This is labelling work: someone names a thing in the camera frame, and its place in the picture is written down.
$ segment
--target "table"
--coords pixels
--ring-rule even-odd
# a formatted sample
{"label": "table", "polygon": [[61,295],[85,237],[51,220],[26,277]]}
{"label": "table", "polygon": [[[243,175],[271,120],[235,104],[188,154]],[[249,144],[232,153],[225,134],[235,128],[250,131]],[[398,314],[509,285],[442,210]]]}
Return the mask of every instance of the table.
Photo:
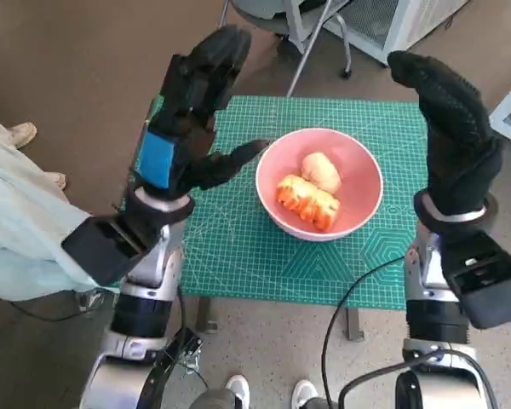
{"label": "table", "polygon": [[[379,211],[346,238],[316,244],[289,236],[268,217],[256,193],[256,161],[226,185],[194,191],[181,283],[202,297],[199,330],[215,329],[211,297],[337,304],[355,279],[404,255],[413,240],[412,197],[427,178],[427,129],[415,103],[236,96],[217,114],[215,150],[308,127],[346,132],[371,150],[384,178]],[[348,307],[405,308],[403,266],[368,278]],[[352,338],[359,337],[357,309],[347,317]]]}

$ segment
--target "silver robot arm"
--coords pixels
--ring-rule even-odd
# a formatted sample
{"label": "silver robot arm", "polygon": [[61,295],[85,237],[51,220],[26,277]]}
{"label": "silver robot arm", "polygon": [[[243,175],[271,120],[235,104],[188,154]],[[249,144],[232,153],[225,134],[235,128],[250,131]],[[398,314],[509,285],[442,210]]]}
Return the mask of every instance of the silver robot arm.
{"label": "silver robot arm", "polygon": [[[82,409],[160,408],[179,356],[200,350],[200,339],[185,326],[179,287],[182,240],[195,206],[188,193],[228,182],[268,144],[256,140],[229,154],[210,153],[215,111],[227,106],[249,49],[246,30],[223,26],[190,55],[172,56],[141,133],[122,209],[89,217],[62,243],[99,285],[122,280]],[[182,326],[168,340],[176,293]]]}
{"label": "silver robot arm", "polygon": [[[444,216],[425,193],[423,203],[442,222],[473,222],[485,208],[457,216]],[[439,235],[421,222],[405,255],[405,299],[410,335],[404,340],[406,360],[436,349],[452,349],[477,359],[468,344],[468,317],[449,287],[441,267]],[[464,359],[444,355],[441,360],[401,374],[396,381],[397,409],[487,409],[485,388],[477,371]]]}
{"label": "silver robot arm", "polygon": [[[489,188],[502,142],[479,91],[448,66],[403,51],[388,63],[393,79],[418,93],[428,125],[428,187],[415,195],[416,238],[405,255],[403,356],[451,349],[476,359],[470,324],[511,321],[511,256],[487,234],[497,214]],[[486,409],[487,397],[472,363],[453,354],[414,366],[396,383],[398,409]]]}
{"label": "silver robot arm", "polygon": [[[135,194],[163,212],[176,211],[189,201],[185,196],[170,202],[156,200],[143,187]],[[167,320],[180,284],[185,225],[182,221],[163,226],[158,243],[123,280],[80,409],[137,409],[160,404],[174,364],[169,357],[178,353],[169,351],[163,357],[169,344],[164,335]]]}

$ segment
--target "shoe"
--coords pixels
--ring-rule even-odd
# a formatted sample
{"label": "shoe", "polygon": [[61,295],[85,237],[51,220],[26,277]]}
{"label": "shoe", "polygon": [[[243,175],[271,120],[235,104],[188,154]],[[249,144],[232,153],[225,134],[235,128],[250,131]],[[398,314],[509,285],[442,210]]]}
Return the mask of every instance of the shoe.
{"label": "shoe", "polygon": [[45,177],[52,181],[60,190],[65,190],[66,175],[58,172],[45,172]]}
{"label": "shoe", "polygon": [[291,394],[291,409],[301,409],[312,398],[318,398],[318,391],[312,382],[299,381]]}
{"label": "shoe", "polygon": [[250,387],[245,377],[235,375],[227,381],[225,387],[231,390],[242,401],[242,409],[250,407]]}
{"label": "shoe", "polygon": [[28,145],[37,134],[36,125],[32,122],[18,124],[8,130],[10,133],[9,142],[17,149]]}

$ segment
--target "floor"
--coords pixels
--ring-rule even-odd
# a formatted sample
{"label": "floor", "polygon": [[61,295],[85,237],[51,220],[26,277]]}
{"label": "floor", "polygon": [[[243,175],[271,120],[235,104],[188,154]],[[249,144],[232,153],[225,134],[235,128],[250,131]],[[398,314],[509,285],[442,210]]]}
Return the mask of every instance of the floor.
{"label": "floor", "polygon": [[[0,121],[31,120],[39,137],[25,150],[45,170],[70,176],[71,201],[94,213],[112,210],[122,189],[149,101],[174,52],[187,52],[219,19],[221,0],[0,0]],[[240,22],[232,12],[230,21]],[[283,95],[296,59],[277,56],[277,39],[251,29],[254,43],[235,92]],[[511,0],[471,2],[449,30],[439,27],[415,50],[435,55],[480,87],[492,109],[511,88]],[[354,75],[337,77],[341,42],[318,40],[297,95],[414,100],[371,58],[353,52]],[[511,143],[493,187],[501,213],[494,237],[511,252]],[[72,308],[68,295],[33,303],[41,314]],[[190,317],[194,317],[189,300]],[[289,405],[301,377],[322,392],[319,351],[331,308],[220,300],[219,334],[204,338],[202,373],[213,387],[242,372],[252,406]],[[0,408],[72,408],[97,350],[107,311],[60,324],[25,318],[0,301]],[[333,395],[370,369],[401,360],[403,314],[364,311],[364,343],[348,343],[338,325],[330,343]],[[511,409],[511,325],[474,345],[502,402]],[[393,377],[356,389],[349,407],[393,407]],[[203,388],[181,371],[167,407],[187,407]]]}

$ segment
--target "black cable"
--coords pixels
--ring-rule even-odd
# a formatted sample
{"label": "black cable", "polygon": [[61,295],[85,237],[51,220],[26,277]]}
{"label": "black cable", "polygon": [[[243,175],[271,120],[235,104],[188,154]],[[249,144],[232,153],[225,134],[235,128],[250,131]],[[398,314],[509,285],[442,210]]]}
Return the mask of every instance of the black cable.
{"label": "black cable", "polygon": [[184,364],[182,362],[180,362],[180,365],[183,366],[184,368],[186,368],[188,371],[191,371],[195,375],[197,375],[197,377],[201,380],[201,382],[204,383],[204,387],[206,389],[210,389],[210,386],[208,386],[208,382],[206,382],[206,379],[204,379],[203,375],[201,375],[201,372],[199,372],[193,368],[190,368],[189,366],[187,366],[186,364]]}
{"label": "black cable", "polygon": [[424,362],[427,362],[428,360],[432,359],[433,357],[443,356],[445,354],[456,355],[459,356],[460,358],[465,359],[469,363],[469,365],[471,365],[473,369],[475,369],[475,371],[479,373],[480,379],[481,381],[483,381],[483,384],[485,385],[486,393],[488,394],[488,398],[491,402],[491,408],[498,409],[497,399],[496,396],[494,395],[494,391],[492,390],[491,381],[486,376],[485,371],[483,370],[479,362],[474,360],[468,354],[464,354],[463,352],[460,351],[455,351],[454,349],[438,349],[429,354],[421,355],[418,358],[415,358],[414,360],[402,362],[400,364],[395,364],[391,366],[386,366],[384,368],[377,369],[376,371],[365,373],[365,375],[362,375],[361,377],[357,377],[356,379],[354,379],[352,382],[348,383],[344,388],[341,389],[341,393],[339,394],[339,409],[345,409],[344,398],[346,397],[347,393],[350,392],[355,387],[357,387],[358,385],[360,385],[361,383],[364,383],[376,377],[381,377],[382,375],[387,375],[388,373],[421,365]]}
{"label": "black cable", "polygon": [[342,300],[337,305],[337,308],[335,310],[335,313],[333,313],[333,316],[331,317],[330,324],[327,327],[327,332],[325,333],[324,338],[324,347],[322,348],[322,359],[321,359],[321,368],[322,368],[322,381],[324,382],[324,391],[325,391],[325,399],[327,400],[327,405],[331,409],[333,407],[333,400],[331,399],[330,394],[330,386],[327,383],[327,371],[325,369],[325,356],[327,355],[327,344],[330,341],[330,335],[331,330],[333,329],[333,325],[335,324],[335,321],[337,320],[337,316],[339,315],[339,312],[341,312],[342,308],[344,307],[345,303],[347,302],[348,297],[350,297],[350,294],[353,293],[353,291],[360,285],[365,279],[367,279],[370,275],[376,273],[381,268],[385,268],[389,266],[390,264],[394,264],[395,262],[402,261],[403,257],[394,258],[393,260],[390,260],[389,262],[385,262],[384,264],[381,264],[378,267],[373,268],[372,270],[368,271],[361,277],[359,277],[354,283],[350,286],[350,288],[347,291],[347,294],[342,298]]}
{"label": "black cable", "polygon": [[76,317],[79,317],[81,315],[85,315],[85,314],[97,311],[98,309],[100,309],[100,307],[102,307],[102,305],[104,305],[104,303],[101,303],[96,308],[86,309],[85,311],[79,311],[77,313],[65,315],[64,317],[58,317],[58,318],[43,317],[41,315],[37,315],[37,314],[31,313],[30,311],[27,311],[26,309],[22,308],[21,306],[17,305],[14,302],[11,302],[11,301],[9,302],[9,305],[11,305],[13,308],[15,308],[20,313],[23,313],[24,315],[27,315],[27,316],[35,319],[35,320],[40,320],[40,321],[44,321],[44,322],[62,322],[62,321],[71,320],[72,318],[76,318]]}
{"label": "black cable", "polygon": [[186,343],[186,332],[187,332],[187,324],[186,324],[186,303],[184,302],[184,294],[181,290],[180,285],[178,285],[178,289],[176,290],[178,294],[178,302],[180,303],[180,320],[181,320],[181,332],[180,332],[180,340],[178,341],[178,351],[176,352],[176,356],[172,362],[172,369],[178,363],[180,359],[180,355],[182,353],[184,343]]}

